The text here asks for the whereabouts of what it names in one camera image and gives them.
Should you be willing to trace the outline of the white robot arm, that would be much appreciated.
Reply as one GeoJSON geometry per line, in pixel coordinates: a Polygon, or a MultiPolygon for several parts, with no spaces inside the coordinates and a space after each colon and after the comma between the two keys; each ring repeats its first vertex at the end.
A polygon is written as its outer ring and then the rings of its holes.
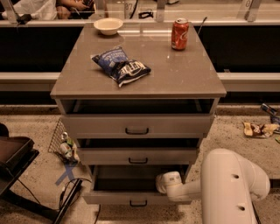
{"type": "Polygon", "coordinates": [[[227,149],[211,150],[200,179],[183,183],[170,171],[156,177],[156,188],[170,201],[201,200],[203,224],[260,224],[253,206],[270,192],[270,179],[257,164],[227,149]]]}

